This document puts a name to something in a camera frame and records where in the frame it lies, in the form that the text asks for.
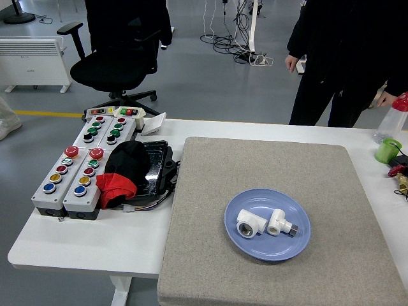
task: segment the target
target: clear bottle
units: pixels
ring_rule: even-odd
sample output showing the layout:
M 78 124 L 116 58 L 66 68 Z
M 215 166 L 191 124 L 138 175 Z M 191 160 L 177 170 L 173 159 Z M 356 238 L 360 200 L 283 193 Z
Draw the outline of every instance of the clear bottle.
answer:
M 397 138 L 408 115 L 408 92 L 399 96 L 374 133 L 374 141 L 378 144 L 385 138 Z

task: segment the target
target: yellow floor line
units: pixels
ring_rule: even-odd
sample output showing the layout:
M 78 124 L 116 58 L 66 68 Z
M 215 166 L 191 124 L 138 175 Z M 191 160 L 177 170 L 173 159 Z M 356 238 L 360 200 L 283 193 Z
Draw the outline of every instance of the yellow floor line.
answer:
M 17 115 L 72 117 L 72 118 L 80 118 L 83 115 L 82 113 L 35 112 L 30 110 L 15 110 L 14 112 Z

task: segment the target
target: blue button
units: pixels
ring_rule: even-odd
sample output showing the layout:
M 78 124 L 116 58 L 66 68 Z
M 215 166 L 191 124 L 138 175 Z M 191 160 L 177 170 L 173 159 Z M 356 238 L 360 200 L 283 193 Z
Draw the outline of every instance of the blue button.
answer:
M 43 191 L 46 194 L 53 193 L 56 189 L 57 188 L 53 183 L 48 183 L 48 184 L 44 185 L 44 187 L 43 187 Z
M 87 193 L 87 189 L 84 186 L 78 186 L 74 189 L 75 196 L 83 196 L 85 193 Z

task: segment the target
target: red button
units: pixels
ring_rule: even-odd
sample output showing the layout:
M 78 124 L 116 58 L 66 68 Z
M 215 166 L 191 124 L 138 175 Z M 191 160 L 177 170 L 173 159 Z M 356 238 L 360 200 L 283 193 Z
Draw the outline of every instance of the red button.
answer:
M 64 166 L 64 165 L 61 165 L 61 166 L 58 166 L 57 169 L 55 169 L 55 170 L 59 174 L 65 174 L 68 171 L 68 167 Z
M 101 148 L 95 148 L 92 149 L 89 152 L 89 155 L 93 158 L 93 159 L 101 159 L 103 157 L 103 150 Z
M 94 168 L 86 168 L 84 170 L 84 175 L 86 175 L 87 177 L 91 177 L 95 174 L 95 170 Z
M 78 149 L 78 147 L 72 145 L 72 146 L 66 148 L 65 151 L 64 151 L 64 153 L 65 153 L 65 155 L 67 155 L 68 157 L 75 157 L 75 156 L 78 155 L 79 149 Z
M 98 116 L 95 118 L 95 120 L 99 123 L 104 123 L 105 122 L 105 118 L 103 118 L 102 116 Z
M 126 119 L 125 118 L 118 118 L 117 123 L 125 125 L 126 124 Z

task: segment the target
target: gray felt mat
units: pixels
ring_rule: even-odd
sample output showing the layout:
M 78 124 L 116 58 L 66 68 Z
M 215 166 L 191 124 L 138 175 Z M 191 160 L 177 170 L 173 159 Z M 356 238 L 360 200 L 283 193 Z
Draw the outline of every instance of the gray felt mat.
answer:
M 188 138 L 178 177 L 160 305 L 408 305 L 345 148 Z M 285 262 L 246 255 L 225 230 L 230 200 L 258 187 L 292 197 L 310 219 L 309 245 Z

